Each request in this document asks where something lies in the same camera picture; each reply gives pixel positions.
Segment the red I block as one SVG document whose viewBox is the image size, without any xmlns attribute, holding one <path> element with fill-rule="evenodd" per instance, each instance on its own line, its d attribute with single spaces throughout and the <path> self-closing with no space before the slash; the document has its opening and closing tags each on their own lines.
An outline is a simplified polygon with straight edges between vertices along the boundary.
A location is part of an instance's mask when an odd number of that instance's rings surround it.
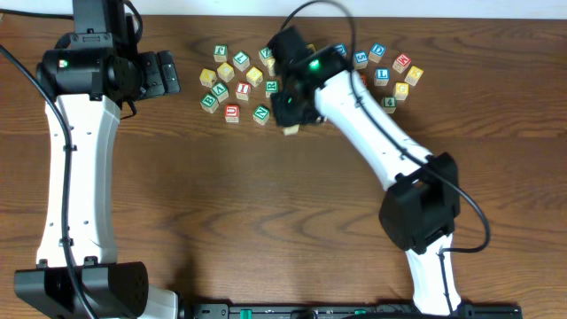
<svg viewBox="0 0 567 319">
<path fill-rule="evenodd" d="M 239 100 L 248 101 L 251 91 L 252 85 L 250 83 L 238 82 L 235 89 L 236 98 Z"/>
</svg>

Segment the red A block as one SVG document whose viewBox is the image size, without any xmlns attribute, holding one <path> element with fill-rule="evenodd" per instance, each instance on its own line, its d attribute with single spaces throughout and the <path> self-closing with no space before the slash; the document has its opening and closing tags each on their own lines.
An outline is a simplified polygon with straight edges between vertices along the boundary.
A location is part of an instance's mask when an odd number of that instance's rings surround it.
<svg viewBox="0 0 567 319">
<path fill-rule="evenodd" d="M 297 135 L 298 132 L 299 132 L 299 125 L 283 128 L 283 134 L 285 136 Z"/>
</svg>

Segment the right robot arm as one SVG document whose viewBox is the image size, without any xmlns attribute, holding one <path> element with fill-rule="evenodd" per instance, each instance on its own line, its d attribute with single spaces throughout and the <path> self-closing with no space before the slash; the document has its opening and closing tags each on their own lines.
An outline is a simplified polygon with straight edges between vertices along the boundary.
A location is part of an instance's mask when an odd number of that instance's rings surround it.
<svg viewBox="0 0 567 319">
<path fill-rule="evenodd" d="M 427 315 L 452 315 L 461 303 L 449 248 L 460 213 L 453 158 L 433 156 L 409 137 L 371 96 L 334 48 L 313 52 L 295 27 L 279 31 L 268 48 L 282 88 L 271 97 L 283 128 L 330 121 L 367 161 L 385 191 L 379 221 L 405 252 L 413 301 Z"/>
</svg>

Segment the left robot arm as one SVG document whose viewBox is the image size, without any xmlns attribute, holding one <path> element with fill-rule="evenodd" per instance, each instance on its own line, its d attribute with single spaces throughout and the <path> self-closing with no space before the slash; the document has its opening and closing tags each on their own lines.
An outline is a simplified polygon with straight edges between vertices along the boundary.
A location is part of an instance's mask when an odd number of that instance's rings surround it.
<svg viewBox="0 0 567 319">
<path fill-rule="evenodd" d="M 129 1 L 76 1 L 72 19 L 27 74 L 45 100 L 49 199 L 35 267 L 15 273 L 14 291 L 50 318 L 182 318 L 177 292 L 151 285 L 142 262 L 119 262 L 112 219 L 122 109 L 180 91 L 173 56 L 138 51 L 143 22 Z"/>
</svg>

